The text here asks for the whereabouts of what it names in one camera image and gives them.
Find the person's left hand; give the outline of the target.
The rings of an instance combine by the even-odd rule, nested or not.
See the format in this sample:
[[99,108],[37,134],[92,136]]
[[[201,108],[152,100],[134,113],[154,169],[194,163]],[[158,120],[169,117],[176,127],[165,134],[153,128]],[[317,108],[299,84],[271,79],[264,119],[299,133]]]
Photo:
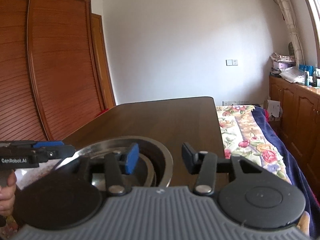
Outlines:
[[12,214],[15,202],[16,175],[12,171],[7,180],[7,186],[1,187],[0,212],[1,216],[8,217]]

